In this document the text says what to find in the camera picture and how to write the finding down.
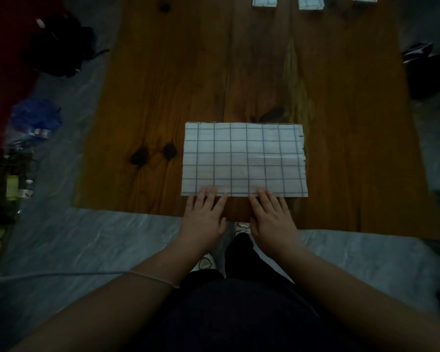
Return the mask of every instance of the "white cord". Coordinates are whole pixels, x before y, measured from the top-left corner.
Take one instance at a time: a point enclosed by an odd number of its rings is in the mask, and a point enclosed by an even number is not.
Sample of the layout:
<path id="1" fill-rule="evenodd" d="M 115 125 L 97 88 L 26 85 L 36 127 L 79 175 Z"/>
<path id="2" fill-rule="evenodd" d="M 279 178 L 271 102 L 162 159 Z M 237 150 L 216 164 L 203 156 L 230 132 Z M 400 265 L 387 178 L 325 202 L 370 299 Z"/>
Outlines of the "white cord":
<path id="1" fill-rule="evenodd" d="M 13 282 L 13 281 L 17 281 L 17 280 L 23 280 L 23 279 L 40 278 L 40 277 L 44 277 L 44 276 L 115 275 L 115 274 L 127 274 L 127 273 L 142 276 L 147 279 L 156 280 L 157 282 L 162 282 L 162 283 L 171 285 L 175 289 L 179 288 L 179 286 L 174 285 L 173 283 L 171 283 L 168 280 L 157 278 L 152 275 L 143 274 L 143 273 L 137 272 L 135 270 L 115 270 L 115 271 L 105 271 L 105 272 L 35 272 L 35 273 L 26 273 L 26 274 L 20 274 L 20 275 L 6 275 L 6 276 L 0 276 L 0 284 Z"/>

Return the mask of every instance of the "wood grain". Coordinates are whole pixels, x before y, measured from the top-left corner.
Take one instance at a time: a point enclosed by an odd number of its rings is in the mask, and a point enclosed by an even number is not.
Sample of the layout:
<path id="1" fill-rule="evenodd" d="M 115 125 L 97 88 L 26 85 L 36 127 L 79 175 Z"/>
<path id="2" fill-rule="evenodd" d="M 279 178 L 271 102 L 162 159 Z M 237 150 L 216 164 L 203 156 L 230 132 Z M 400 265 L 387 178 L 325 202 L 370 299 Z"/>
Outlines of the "wood grain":
<path id="1" fill-rule="evenodd" d="M 76 206 L 182 215 L 186 121 L 301 123 L 309 197 L 288 201 L 299 228 L 439 237 L 389 0 L 159 2 L 127 1 Z M 138 168 L 141 145 L 151 158 Z M 251 214 L 229 199 L 229 220 Z"/>

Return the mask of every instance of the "sneaker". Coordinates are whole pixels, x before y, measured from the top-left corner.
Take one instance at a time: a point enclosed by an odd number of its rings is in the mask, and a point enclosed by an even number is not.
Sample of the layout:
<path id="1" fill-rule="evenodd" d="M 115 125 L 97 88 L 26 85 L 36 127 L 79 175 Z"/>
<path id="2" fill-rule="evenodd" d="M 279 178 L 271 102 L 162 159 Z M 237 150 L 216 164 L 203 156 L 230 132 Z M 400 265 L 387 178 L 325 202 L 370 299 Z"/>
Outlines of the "sneaker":
<path id="1" fill-rule="evenodd" d="M 211 254 L 206 254 L 203 256 L 199 263 L 196 264 L 196 266 L 192 269 L 191 272 L 196 272 L 198 270 L 205 270 L 205 269 L 217 269 L 217 266 L 215 265 L 215 260 L 213 260 L 213 257 Z"/>
<path id="2" fill-rule="evenodd" d="M 251 224 L 249 222 L 235 222 L 235 233 L 233 237 L 238 236 L 240 233 L 247 233 L 251 236 Z"/>

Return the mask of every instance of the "red fabric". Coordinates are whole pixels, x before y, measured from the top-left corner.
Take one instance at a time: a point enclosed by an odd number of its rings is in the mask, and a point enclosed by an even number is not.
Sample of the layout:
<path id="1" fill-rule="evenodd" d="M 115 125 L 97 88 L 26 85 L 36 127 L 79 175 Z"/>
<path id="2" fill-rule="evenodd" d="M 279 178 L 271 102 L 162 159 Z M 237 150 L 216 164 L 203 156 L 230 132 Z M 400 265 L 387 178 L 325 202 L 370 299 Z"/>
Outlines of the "red fabric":
<path id="1" fill-rule="evenodd" d="M 32 89 L 37 72 L 24 60 L 36 18 L 63 12 L 62 0 L 0 0 L 0 156 L 10 108 Z"/>

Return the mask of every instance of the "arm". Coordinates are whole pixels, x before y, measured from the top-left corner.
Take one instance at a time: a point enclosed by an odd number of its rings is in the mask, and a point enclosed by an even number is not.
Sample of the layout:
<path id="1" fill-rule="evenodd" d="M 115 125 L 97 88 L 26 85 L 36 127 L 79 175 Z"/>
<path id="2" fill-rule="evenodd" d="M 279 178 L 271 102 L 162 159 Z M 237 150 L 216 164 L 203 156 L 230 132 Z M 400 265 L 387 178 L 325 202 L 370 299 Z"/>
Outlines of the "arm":
<path id="1" fill-rule="evenodd" d="M 227 200 L 214 206 L 216 190 L 194 205 L 188 198 L 179 236 L 133 270 L 179 285 L 226 229 L 220 216 Z M 165 283 L 126 274 L 74 302 L 18 343 L 13 352 L 113 351 L 122 347 L 153 317 L 171 294 Z"/>
<path id="2" fill-rule="evenodd" d="M 265 254 L 349 331 L 382 351 L 440 351 L 440 323 L 372 288 L 300 244 L 283 198 L 250 196 L 252 234 Z"/>

